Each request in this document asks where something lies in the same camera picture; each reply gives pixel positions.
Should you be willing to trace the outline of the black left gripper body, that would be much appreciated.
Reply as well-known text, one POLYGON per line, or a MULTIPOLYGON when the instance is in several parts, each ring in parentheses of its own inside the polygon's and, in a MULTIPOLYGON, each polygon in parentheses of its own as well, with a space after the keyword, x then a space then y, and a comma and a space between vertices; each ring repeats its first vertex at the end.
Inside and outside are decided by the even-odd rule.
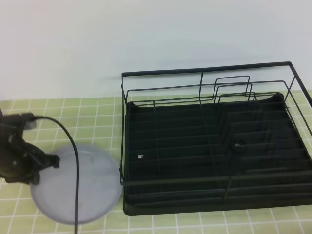
POLYGON ((34 154, 41 150, 23 140, 22 134, 14 128, 0 128, 0 176, 7 183, 29 184, 35 168, 34 154))

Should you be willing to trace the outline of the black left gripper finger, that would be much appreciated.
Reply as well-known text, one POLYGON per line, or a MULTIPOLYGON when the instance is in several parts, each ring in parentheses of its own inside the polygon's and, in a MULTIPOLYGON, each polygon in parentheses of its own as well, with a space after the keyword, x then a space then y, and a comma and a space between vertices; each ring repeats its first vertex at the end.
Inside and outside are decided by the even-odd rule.
POLYGON ((39 185, 40 183, 40 173, 38 171, 35 171, 29 179, 29 183, 33 185, 39 185))
POLYGON ((35 168, 43 170, 49 167, 59 168, 60 158, 52 154, 34 154, 35 168))

